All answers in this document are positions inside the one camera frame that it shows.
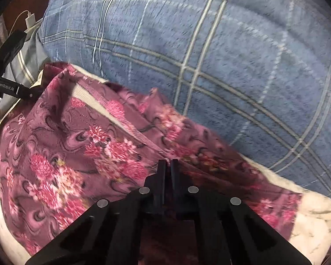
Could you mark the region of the maroon floral shirt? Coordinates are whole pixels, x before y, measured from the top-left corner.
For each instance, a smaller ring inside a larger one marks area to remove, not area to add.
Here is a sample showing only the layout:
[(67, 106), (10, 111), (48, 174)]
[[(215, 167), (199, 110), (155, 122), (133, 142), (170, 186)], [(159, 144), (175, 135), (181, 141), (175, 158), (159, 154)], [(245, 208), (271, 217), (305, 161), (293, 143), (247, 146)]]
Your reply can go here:
[(46, 65), (40, 87), (0, 123), (3, 218), (30, 256), (98, 199), (124, 198), (173, 159), (194, 184), (239, 197), (289, 239), (301, 195), (271, 184), (157, 89), (136, 94), (66, 63)]

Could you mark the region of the grey logo pillow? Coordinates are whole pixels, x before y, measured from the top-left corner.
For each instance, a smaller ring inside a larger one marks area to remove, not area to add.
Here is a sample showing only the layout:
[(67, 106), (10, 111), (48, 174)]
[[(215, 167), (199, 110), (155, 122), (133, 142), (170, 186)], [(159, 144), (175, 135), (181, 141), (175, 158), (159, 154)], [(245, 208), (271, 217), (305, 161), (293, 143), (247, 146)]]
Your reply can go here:
[(40, 39), (40, 27), (38, 27), (6, 67), (3, 77), (31, 87), (38, 80), (39, 73), (45, 64), (50, 61)]

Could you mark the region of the white phone charger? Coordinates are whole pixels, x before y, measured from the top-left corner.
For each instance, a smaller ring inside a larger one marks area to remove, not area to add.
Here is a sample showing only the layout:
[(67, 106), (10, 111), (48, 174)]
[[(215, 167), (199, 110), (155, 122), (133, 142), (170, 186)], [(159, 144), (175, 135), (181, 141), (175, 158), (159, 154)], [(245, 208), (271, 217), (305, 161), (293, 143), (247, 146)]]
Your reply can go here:
[(34, 28), (36, 24), (36, 18), (34, 13), (28, 12), (27, 17), (25, 18), (25, 24), (27, 27), (25, 30), (26, 32)]

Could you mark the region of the blue plaid duvet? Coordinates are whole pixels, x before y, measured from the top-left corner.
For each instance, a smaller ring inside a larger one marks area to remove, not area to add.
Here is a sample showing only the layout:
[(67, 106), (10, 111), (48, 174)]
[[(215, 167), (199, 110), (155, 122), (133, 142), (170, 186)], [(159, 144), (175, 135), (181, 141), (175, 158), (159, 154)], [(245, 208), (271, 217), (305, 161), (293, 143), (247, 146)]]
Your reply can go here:
[(325, 0), (50, 0), (55, 61), (146, 93), (246, 157), (331, 198)]

